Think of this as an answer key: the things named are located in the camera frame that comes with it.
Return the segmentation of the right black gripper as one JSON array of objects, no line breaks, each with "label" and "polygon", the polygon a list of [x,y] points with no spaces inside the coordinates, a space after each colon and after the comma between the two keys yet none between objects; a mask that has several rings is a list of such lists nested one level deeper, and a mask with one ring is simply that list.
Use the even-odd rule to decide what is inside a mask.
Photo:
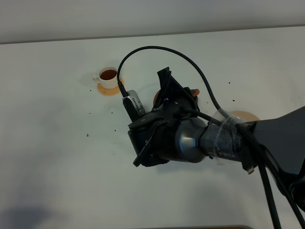
[{"label": "right black gripper", "polygon": [[136,167],[169,161],[198,163],[206,157],[200,148],[206,124],[197,116],[198,97],[192,97],[190,88],[182,87],[171,73],[169,67],[157,72],[160,81],[157,108],[129,124]]}]

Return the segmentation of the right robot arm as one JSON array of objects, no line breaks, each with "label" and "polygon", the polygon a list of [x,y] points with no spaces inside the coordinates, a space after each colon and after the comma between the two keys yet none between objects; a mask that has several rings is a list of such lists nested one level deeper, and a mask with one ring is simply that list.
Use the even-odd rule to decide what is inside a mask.
[{"label": "right robot arm", "polygon": [[224,110],[204,117],[194,90],[182,87],[169,68],[158,72],[160,91],[154,108],[129,125],[136,152],[135,166],[152,167],[169,161],[199,163],[206,157],[257,164],[254,149],[239,132],[243,128],[275,167],[281,183],[299,208],[305,207],[305,110],[282,117],[245,122]]}]

